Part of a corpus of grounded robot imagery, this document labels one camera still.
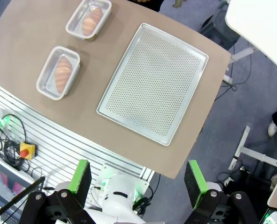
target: metal baking tray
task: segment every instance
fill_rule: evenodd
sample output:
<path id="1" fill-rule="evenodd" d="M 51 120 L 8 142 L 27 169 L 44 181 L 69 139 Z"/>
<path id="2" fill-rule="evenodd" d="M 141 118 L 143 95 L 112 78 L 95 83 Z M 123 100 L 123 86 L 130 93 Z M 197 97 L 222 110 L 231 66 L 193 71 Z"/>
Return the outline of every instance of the metal baking tray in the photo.
<path id="1" fill-rule="evenodd" d="M 121 59 L 97 113 L 167 146 L 207 61 L 208 56 L 195 47 L 143 23 Z"/>
<path id="2" fill-rule="evenodd" d="M 77 7 L 72 17 L 69 19 L 65 29 L 66 31 L 81 39 L 90 39 L 99 33 L 111 12 L 111 1 L 109 0 L 83 0 Z M 90 14 L 95 8 L 100 7 L 102 9 L 103 16 L 96 26 L 93 33 L 89 36 L 85 36 L 82 33 L 82 22 L 87 14 Z"/>
<path id="3" fill-rule="evenodd" d="M 65 56 L 72 65 L 72 73 L 62 93 L 59 93 L 56 88 L 54 74 L 59 59 Z M 59 100 L 70 90 L 72 83 L 80 69 L 80 56 L 77 52 L 70 49 L 57 46 L 49 54 L 41 74 L 36 82 L 36 89 L 43 95 L 53 100 Z"/>

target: red button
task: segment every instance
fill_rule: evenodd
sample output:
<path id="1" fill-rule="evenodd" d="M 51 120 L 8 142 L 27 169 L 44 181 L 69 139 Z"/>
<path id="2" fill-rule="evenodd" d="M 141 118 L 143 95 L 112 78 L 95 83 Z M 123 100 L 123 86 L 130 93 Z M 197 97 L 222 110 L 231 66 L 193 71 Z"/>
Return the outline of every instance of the red button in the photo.
<path id="1" fill-rule="evenodd" d="M 20 152 L 20 156 L 22 158 L 25 158 L 29 154 L 29 151 L 27 149 L 24 149 Z"/>

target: person's foot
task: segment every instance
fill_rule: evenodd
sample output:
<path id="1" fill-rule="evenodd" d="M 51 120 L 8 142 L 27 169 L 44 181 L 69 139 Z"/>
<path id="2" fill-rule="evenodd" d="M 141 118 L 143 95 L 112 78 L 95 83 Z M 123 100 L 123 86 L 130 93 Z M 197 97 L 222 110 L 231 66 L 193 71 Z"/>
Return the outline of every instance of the person's foot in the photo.
<path id="1" fill-rule="evenodd" d="M 268 127 L 268 135 L 272 137 L 275 134 L 275 132 L 277 132 L 277 126 L 274 124 L 273 121 L 271 121 Z"/>

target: white table leg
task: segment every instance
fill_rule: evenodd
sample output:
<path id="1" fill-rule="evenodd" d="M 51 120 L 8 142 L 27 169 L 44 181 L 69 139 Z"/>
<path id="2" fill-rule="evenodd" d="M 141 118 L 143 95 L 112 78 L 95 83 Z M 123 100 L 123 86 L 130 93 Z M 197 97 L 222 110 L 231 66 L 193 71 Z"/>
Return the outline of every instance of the white table leg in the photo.
<path id="1" fill-rule="evenodd" d="M 233 159 L 232 159 L 232 161 L 231 161 L 231 163 L 230 163 L 230 165 L 229 165 L 229 167 L 228 167 L 228 170 L 233 170 L 234 164 L 237 162 L 237 160 L 238 160 L 238 158 L 239 158 L 239 156 L 240 156 L 240 153 L 241 153 L 241 152 L 240 152 L 240 149 L 241 149 L 241 147 L 244 146 L 245 141 L 246 141 L 246 139 L 247 139 L 247 136 L 249 135 L 249 131 L 250 131 L 250 127 L 246 126 L 245 129 L 244 129 L 242 138 L 241 138 L 241 140 L 240 140 L 240 143 L 239 143 L 239 145 L 238 145 L 238 147 L 237 147 L 237 150 L 236 150 L 236 152 L 235 152 L 235 155 L 233 156 Z"/>
<path id="2" fill-rule="evenodd" d="M 248 55 L 251 55 L 252 53 L 258 51 L 258 48 L 256 48 L 255 46 L 251 46 L 251 47 L 248 47 L 234 55 L 231 55 L 231 60 L 229 62 L 229 64 L 231 63 L 234 63 L 234 62 L 237 62 L 239 61 L 241 58 L 244 58 Z M 223 77 L 223 81 L 228 83 L 229 85 L 232 85 L 233 84 L 233 79 L 227 75 L 224 75 Z"/>
<path id="3" fill-rule="evenodd" d="M 232 84 L 233 83 L 233 79 L 230 76 L 224 75 L 223 76 L 223 81 L 225 81 L 228 84 Z"/>
<path id="4" fill-rule="evenodd" d="M 232 161 L 231 161 L 231 163 L 228 167 L 228 170 L 233 170 L 234 169 L 234 165 L 237 162 L 237 160 L 239 159 L 239 156 L 240 156 L 241 153 L 244 153 L 244 154 L 246 154 L 250 157 L 253 157 L 257 160 L 260 160 L 262 162 L 266 162 L 266 163 L 268 163 L 272 166 L 277 167 L 277 160 L 276 159 L 273 159 L 269 156 L 266 156 L 265 154 L 262 154 L 262 153 L 259 153 L 259 152 L 256 152 L 254 150 L 251 150 L 249 148 L 244 147 L 244 144 L 245 144 L 245 141 L 246 141 L 247 136 L 249 134 L 249 131 L 250 131 L 250 127 L 246 126 L 245 130 L 244 130 L 244 133 L 241 137 L 240 143 L 237 147 L 237 150 L 236 150 L 236 152 L 233 156 L 233 159 L 232 159 Z"/>
<path id="5" fill-rule="evenodd" d="M 248 55 L 251 55 L 252 53 L 258 51 L 258 48 L 255 46 L 248 47 L 246 49 L 243 49 L 242 51 L 239 51 L 238 53 L 231 55 L 231 60 L 229 64 L 239 61 L 241 58 L 244 58 Z"/>

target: clear plastic container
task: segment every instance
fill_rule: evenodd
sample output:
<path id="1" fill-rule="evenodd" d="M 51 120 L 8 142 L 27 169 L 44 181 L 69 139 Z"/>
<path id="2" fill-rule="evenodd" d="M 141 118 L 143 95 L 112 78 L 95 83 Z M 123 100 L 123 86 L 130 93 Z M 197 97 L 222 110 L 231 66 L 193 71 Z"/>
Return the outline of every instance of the clear plastic container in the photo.
<path id="1" fill-rule="evenodd" d="M 68 61 L 70 62 L 72 72 L 64 87 L 63 92 L 59 93 L 55 82 L 55 71 L 56 71 L 59 59 L 63 56 L 66 59 L 68 59 Z M 63 98 L 64 95 L 66 95 L 69 92 L 72 86 L 72 83 L 74 82 L 74 79 L 80 69 L 79 63 L 80 63 L 80 56 L 78 53 L 61 46 L 55 47 L 51 51 L 45 65 L 43 66 L 41 74 L 36 82 L 36 89 L 41 94 L 53 100 L 59 100 Z"/>
<path id="2" fill-rule="evenodd" d="M 65 26 L 66 31 L 81 39 L 90 39 L 99 33 L 111 12 L 111 2 L 109 0 L 83 0 Z M 82 24 L 84 18 L 96 8 L 102 9 L 102 17 L 90 35 L 84 35 Z"/>

